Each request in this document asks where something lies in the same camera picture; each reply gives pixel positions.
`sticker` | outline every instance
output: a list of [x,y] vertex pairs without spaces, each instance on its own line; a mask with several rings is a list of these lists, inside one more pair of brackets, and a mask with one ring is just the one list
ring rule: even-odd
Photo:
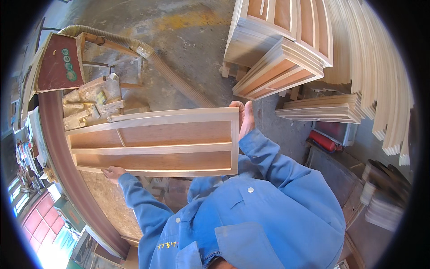
[[72,69],[73,69],[73,65],[72,65],[71,63],[69,63],[69,62],[65,63],[65,64],[64,64],[64,67],[65,67],[67,70],[72,70]]
[[66,77],[70,81],[75,81],[78,78],[75,71],[73,71],[73,70],[68,70],[66,72]]

